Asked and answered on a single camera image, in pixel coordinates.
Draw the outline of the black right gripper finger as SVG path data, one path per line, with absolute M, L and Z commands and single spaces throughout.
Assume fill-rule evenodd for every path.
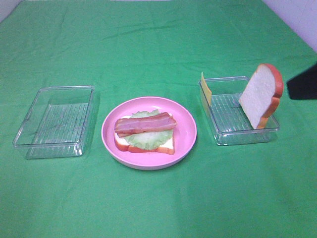
M 287 82 L 288 95 L 293 100 L 317 98 L 317 66 L 314 65 Z

